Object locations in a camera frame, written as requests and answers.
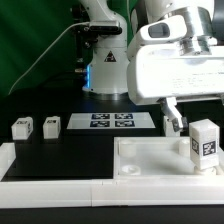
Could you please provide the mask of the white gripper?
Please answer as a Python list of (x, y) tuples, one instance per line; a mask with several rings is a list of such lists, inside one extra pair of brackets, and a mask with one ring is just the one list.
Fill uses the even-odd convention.
[(185, 118), (177, 101), (213, 100), (224, 94), (224, 47), (210, 50), (211, 55), (180, 56), (173, 44), (142, 47), (127, 68), (129, 98), (136, 105), (162, 99), (162, 112), (175, 131), (182, 131)]

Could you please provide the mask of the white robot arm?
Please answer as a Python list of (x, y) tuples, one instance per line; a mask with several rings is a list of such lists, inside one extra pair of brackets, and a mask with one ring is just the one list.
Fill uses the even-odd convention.
[(94, 36), (83, 90), (159, 104), (179, 132), (179, 102), (224, 95), (224, 0), (137, 0), (124, 19), (107, 0), (79, 0)]

